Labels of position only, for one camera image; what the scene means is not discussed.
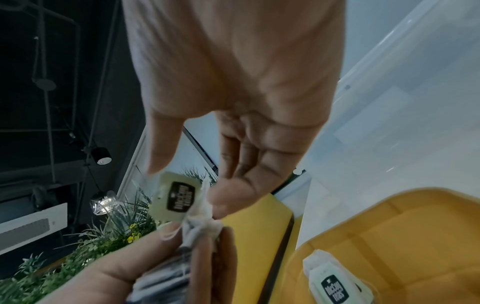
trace hand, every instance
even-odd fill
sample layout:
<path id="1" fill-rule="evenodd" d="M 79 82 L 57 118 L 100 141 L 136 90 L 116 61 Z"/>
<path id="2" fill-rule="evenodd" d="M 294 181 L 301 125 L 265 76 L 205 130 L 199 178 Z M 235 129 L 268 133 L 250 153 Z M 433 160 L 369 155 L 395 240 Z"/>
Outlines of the hand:
<path id="1" fill-rule="evenodd" d="M 135 280 L 172 255 L 181 242 L 181 232 L 168 241 L 161 232 L 152 232 L 95 261 L 39 304 L 124 304 Z M 201 237 L 193 249 L 187 303 L 232 302 L 237 277 L 233 230 L 222 230 L 213 259 L 212 247 L 210 238 Z"/>
<path id="2" fill-rule="evenodd" d="M 123 0 L 150 173 L 186 119 L 215 111 L 216 217 L 274 190 L 327 121 L 344 44 L 343 0 Z"/>

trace yellow surface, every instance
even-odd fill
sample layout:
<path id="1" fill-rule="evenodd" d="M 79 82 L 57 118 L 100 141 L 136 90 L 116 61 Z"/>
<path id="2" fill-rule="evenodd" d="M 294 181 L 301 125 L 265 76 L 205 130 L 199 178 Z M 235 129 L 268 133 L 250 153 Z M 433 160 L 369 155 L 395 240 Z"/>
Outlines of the yellow surface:
<path id="1" fill-rule="evenodd" d="M 290 238 L 288 239 L 288 245 L 285 249 L 285 254 L 283 255 L 283 259 L 281 261 L 280 269 L 278 270 L 278 275 L 276 276 L 275 286 L 273 287 L 273 291 L 271 292 L 269 304 L 278 304 L 280 303 L 280 296 L 282 295 L 282 283 L 285 277 L 285 271 L 287 270 L 287 264 L 290 260 L 290 257 L 295 252 L 295 248 L 297 246 L 297 240 L 299 239 L 300 234 L 300 226 L 302 224 L 303 215 L 297 217 L 293 224 L 293 228 L 291 230 Z"/>
<path id="2" fill-rule="evenodd" d="M 292 212 L 269 194 L 223 219 L 235 232 L 238 268 L 233 304 L 257 303 Z"/>
<path id="3" fill-rule="evenodd" d="M 281 303 L 315 303 L 302 260 L 333 254 L 379 303 L 479 303 L 480 204 L 446 190 L 387 199 L 302 245 L 291 257 Z"/>

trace white air vent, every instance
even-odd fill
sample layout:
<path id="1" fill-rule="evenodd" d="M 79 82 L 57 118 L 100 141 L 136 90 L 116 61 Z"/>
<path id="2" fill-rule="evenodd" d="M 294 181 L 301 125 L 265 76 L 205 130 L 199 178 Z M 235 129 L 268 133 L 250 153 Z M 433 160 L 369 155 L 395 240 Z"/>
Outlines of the white air vent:
<path id="1" fill-rule="evenodd" d="M 67 204 L 0 224 L 0 254 L 4 254 L 67 226 Z"/>

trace vent grille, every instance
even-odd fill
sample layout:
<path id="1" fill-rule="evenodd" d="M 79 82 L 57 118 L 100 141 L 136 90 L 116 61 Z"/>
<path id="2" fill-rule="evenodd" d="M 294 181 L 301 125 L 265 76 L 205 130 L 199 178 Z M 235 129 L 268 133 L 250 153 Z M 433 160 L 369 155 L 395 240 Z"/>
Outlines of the vent grille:
<path id="1" fill-rule="evenodd" d="M 0 233 L 0 251 L 39 236 L 49 230 L 49 219 L 43 218 L 7 232 Z"/>

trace person's right hand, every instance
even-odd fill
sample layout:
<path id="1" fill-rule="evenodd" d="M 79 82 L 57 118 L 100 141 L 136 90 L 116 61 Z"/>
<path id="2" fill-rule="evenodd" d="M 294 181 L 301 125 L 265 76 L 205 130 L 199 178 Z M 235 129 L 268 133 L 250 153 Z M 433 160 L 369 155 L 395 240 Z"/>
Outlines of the person's right hand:
<path id="1" fill-rule="evenodd" d="M 344 0 L 123 0 L 123 8 L 150 173 L 171 161 L 186 119 L 215 111 L 217 218 L 287 179 L 329 117 Z"/>

